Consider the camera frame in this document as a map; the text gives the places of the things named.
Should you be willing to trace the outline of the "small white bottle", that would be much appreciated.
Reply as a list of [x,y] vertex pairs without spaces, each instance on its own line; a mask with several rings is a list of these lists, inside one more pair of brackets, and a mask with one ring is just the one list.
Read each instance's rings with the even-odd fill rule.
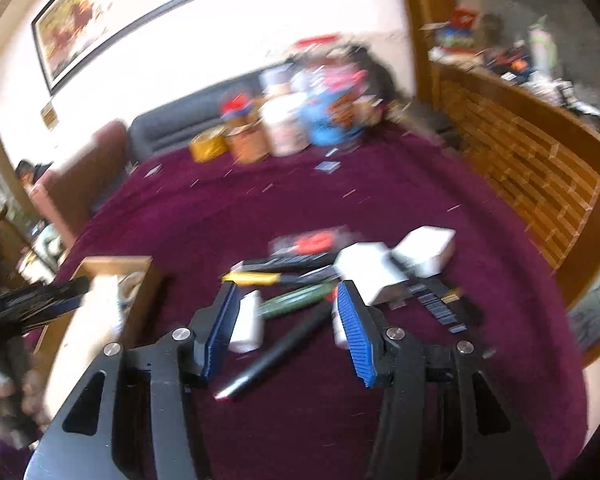
[[337,289],[334,289],[332,292],[332,312],[330,312],[330,315],[332,316],[332,336],[334,336],[334,343],[336,344],[336,347],[342,350],[348,350],[349,344],[347,341],[347,335],[344,331],[338,309]]

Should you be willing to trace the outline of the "white squeeze bottle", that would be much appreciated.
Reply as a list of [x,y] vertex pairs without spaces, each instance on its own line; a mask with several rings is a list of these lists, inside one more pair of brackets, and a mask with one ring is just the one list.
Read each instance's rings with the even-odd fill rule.
[[258,350],[264,338],[264,318],[260,315],[262,296],[258,290],[248,292],[239,304],[238,317],[234,325],[228,350],[244,354]]

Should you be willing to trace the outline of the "green marker pen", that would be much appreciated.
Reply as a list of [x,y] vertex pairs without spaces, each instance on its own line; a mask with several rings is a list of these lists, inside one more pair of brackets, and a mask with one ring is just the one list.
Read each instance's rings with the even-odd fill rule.
[[334,282],[326,282],[302,287],[292,292],[266,300],[258,307],[258,315],[264,320],[272,320],[299,310],[314,306],[332,296],[336,288]]

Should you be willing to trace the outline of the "black yellow pen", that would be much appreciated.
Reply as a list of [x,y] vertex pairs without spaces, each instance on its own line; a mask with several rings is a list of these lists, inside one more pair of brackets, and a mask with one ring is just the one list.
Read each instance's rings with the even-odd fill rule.
[[307,274],[230,272],[222,277],[223,282],[233,282],[238,286],[274,286],[274,285],[316,285],[331,281],[335,277],[325,272]]

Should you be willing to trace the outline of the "black marker red cap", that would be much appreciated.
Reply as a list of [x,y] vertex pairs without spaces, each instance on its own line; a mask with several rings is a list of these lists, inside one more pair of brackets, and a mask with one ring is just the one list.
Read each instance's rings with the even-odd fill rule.
[[216,392],[213,399],[216,402],[232,400],[257,385],[265,378],[266,374],[275,370],[326,324],[330,319],[331,310],[332,305],[328,301],[319,302],[309,314],[302,318],[292,330],[276,341],[250,367],[247,367]]

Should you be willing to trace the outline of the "long black box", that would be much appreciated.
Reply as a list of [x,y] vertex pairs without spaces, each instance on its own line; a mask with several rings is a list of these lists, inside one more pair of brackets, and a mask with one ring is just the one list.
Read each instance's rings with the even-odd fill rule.
[[451,334],[479,327],[484,321],[482,311],[458,288],[451,288],[441,278],[420,278],[415,271],[393,254],[389,261],[406,277],[406,288]]

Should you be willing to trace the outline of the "black marker white end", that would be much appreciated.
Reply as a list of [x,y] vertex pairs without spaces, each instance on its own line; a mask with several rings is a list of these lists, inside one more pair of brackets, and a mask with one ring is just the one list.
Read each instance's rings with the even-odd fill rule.
[[337,258],[333,252],[317,255],[286,255],[257,260],[242,260],[230,268],[233,272],[289,272],[315,270],[331,266]]

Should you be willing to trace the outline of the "cardboard box tray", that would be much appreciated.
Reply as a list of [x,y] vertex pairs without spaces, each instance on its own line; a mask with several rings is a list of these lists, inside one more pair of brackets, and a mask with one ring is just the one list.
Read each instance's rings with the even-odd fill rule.
[[149,256],[87,257],[74,275],[88,278],[90,290],[76,310],[43,328],[33,352],[50,416],[106,344],[138,345],[162,279]]

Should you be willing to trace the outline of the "white square box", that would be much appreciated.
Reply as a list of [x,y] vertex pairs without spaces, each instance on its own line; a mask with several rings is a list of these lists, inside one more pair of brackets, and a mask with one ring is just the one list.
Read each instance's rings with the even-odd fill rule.
[[452,229],[420,226],[404,236],[391,251],[396,261],[418,278],[439,275],[455,252],[455,234]]

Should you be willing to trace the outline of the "yellow tape roll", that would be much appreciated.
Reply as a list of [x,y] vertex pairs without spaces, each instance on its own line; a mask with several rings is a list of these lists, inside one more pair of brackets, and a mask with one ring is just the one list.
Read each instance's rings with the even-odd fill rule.
[[215,126],[197,134],[189,143],[195,162],[210,162],[228,152],[225,127]]

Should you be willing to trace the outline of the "orange label jar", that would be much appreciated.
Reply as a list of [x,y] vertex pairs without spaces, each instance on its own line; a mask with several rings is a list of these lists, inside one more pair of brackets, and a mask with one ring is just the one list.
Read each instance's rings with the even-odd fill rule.
[[225,139],[236,164],[254,164],[270,154],[262,122],[236,127],[225,135]]

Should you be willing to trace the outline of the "black leather sofa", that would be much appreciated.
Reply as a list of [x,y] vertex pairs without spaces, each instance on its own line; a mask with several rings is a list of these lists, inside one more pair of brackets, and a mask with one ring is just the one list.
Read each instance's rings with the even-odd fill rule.
[[218,126],[221,100],[231,91],[248,91],[257,96],[263,91],[260,75],[273,65],[183,96],[140,114],[129,126],[128,155],[132,164],[186,148],[199,133]]

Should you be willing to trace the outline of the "seated person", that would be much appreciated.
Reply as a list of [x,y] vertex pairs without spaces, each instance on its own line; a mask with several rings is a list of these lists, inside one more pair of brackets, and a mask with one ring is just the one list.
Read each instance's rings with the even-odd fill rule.
[[24,190],[30,194],[35,183],[50,169],[50,166],[52,166],[51,162],[49,164],[35,165],[27,159],[23,159],[18,162],[15,173]]

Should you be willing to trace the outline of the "wooden sideboard counter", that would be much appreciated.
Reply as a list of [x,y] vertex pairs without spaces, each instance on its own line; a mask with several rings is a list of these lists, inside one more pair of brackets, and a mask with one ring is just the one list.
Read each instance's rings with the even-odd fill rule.
[[522,219],[573,307],[600,274],[600,134],[478,70],[434,63],[431,75],[465,158]]

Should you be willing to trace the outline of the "red lid clear jar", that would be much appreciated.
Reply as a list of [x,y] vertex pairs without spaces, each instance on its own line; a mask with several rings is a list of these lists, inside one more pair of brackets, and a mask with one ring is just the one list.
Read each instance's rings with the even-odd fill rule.
[[339,41],[339,34],[304,38],[294,43],[294,50],[299,54],[326,55],[338,46]]

